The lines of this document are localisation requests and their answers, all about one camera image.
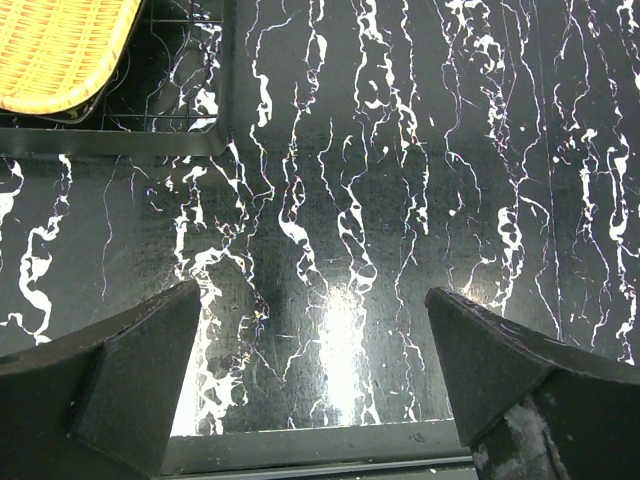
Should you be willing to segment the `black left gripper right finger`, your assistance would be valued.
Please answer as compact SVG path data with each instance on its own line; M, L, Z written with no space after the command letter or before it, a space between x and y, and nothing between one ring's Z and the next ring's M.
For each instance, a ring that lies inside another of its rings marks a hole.
M479 478L638 478L638 367L441 288L425 305L458 437Z

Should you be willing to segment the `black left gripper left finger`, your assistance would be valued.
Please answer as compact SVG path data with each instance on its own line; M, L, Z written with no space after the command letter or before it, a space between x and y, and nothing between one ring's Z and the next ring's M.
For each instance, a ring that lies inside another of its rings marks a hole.
M2 357L2 478L158 478L199 314L185 281Z

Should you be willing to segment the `yellow woven basket tray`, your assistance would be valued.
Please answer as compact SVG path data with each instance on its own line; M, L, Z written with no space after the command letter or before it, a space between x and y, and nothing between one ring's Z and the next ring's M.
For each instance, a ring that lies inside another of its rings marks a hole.
M79 106L109 81L140 1L3 1L1 108L48 115Z

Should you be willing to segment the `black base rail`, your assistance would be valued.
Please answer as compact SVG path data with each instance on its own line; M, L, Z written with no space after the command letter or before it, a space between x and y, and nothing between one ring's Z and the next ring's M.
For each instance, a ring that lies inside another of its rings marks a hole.
M451 420L173 437L163 479L311 479L473 468Z

